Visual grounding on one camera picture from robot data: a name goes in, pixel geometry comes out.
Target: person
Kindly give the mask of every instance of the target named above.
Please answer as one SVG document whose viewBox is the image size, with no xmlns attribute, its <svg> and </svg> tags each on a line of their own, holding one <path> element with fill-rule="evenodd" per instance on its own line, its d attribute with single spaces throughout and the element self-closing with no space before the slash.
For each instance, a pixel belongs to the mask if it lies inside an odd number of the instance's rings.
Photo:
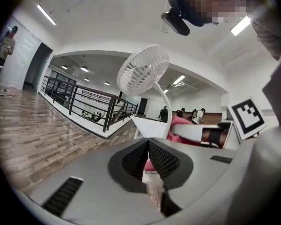
<svg viewBox="0 0 281 225">
<path fill-rule="evenodd" d="M 12 55 L 15 48 L 14 36 L 18 31 L 18 27 L 14 26 L 10 31 L 7 31 L 0 41 L 0 66 L 4 66 L 8 55 Z"/>
<path fill-rule="evenodd" d="M 197 110 L 197 109 L 194 109 L 194 110 L 191 112 L 191 114 L 189 115 L 188 120 L 192 122 L 192 120 L 193 120 L 195 117 L 197 117 L 197 112 L 198 112 L 198 110 Z"/>
<path fill-rule="evenodd" d="M 201 110 L 197 111 L 197 116 L 193 118 L 192 123 L 193 124 L 204 124 L 204 121 L 202 120 L 202 117 L 205 113 L 205 108 L 202 108 Z"/>
<path fill-rule="evenodd" d="M 166 106 L 164 106 L 164 108 L 160 110 L 160 114 L 158 118 L 161 118 L 161 122 L 168 121 L 168 109 Z"/>
<path fill-rule="evenodd" d="M 246 8 L 258 40 L 278 60 L 281 56 L 281 0 L 169 0 L 173 11 L 191 24 L 216 25 Z"/>
<path fill-rule="evenodd" d="M 178 117 L 182 118 L 182 117 L 183 117 L 183 112 L 185 112 L 185 108 L 184 108 L 184 107 L 181 108 L 180 110 L 177 110 L 177 111 L 176 111 L 176 115 L 177 115 Z"/>
</svg>

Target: person in white shirt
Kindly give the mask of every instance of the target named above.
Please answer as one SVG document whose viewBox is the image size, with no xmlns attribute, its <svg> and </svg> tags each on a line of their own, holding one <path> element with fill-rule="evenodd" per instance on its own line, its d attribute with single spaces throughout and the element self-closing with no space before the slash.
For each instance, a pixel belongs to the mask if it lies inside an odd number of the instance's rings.
<svg viewBox="0 0 281 225">
<path fill-rule="evenodd" d="M 195 118 L 193 118 L 192 123 L 193 124 L 203 124 L 203 120 L 202 117 L 205 113 L 205 108 L 202 108 L 201 110 L 197 111 L 197 116 Z"/>
</svg>

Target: wooden floor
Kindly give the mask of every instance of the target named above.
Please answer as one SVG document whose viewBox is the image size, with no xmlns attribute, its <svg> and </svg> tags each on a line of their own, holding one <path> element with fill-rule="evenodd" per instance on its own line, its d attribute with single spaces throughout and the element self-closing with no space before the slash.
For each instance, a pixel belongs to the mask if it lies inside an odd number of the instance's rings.
<svg viewBox="0 0 281 225">
<path fill-rule="evenodd" d="M 0 164 L 11 185 L 29 194 L 33 187 L 86 151 L 134 138 L 136 126 L 124 125 L 109 140 L 73 124 L 41 95 L 0 97 Z"/>
</svg>

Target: fluorescent light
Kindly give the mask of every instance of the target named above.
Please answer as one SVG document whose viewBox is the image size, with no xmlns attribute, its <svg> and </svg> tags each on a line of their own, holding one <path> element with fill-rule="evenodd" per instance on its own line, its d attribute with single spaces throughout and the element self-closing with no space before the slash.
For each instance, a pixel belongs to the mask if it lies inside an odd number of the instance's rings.
<svg viewBox="0 0 281 225">
<path fill-rule="evenodd" d="M 83 72 L 88 72 L 88 68 L 87 68 L 86 66 L 82 66 L 80 69 L 81 69 Z"/>
<path fill-rule="evenodd" d="M 242 30 L 244 30 L 247 26 L 249 26 L 251 19 L 246 16 L 243 20 L 241 20 L 234 28 L 231 29 L 231 32 L 236 36 Z"/>
<path fill-rule="evenodd" d="M 185 76 L 184 75 L 181 75 L 175 82 L 174 82 L 174 85 L 176 85 L 178 82 L 180 82 L 182 79 L 184 79 Z"/>
<path fill-rule="evenodd" d="M 34 47 L 34 45 L 32 45 L 30 42 L 28 42 L 26 39 L 24 39 L 25 42 L 29 43 L 31 46 Z"/>
<path fill-rule="evenodd" d="M 22 44 L 23 47 L 26 47 L 25 45 Z M 30 48 L 26 47 L 27 49 L 31 50 Z"/>
<path fill-rule="evenodd" d="M 37 5 L 37 8 L 45 15 L 46 18 L 49 19 L 50 22 L 52 22 L 52 24 L 55 26 L 56 25 L 56 22 L 53 21 L 53 19 L 45 12 L 45 10 L 42 8 L 41 5 Z"/>
</svg>

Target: round ceiling light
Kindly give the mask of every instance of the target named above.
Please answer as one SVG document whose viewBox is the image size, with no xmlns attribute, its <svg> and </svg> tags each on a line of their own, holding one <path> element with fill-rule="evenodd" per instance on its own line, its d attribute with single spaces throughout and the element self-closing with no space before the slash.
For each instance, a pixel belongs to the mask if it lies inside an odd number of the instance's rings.
<svg viewBox="0 0 281 225">
<path fill-rule="evenodd" d="M 88 72 L 88 68 L 87 68 L 86 66 L 82 66 L 80 69 L 81 69 L 83 72 Z"/>
</svg>

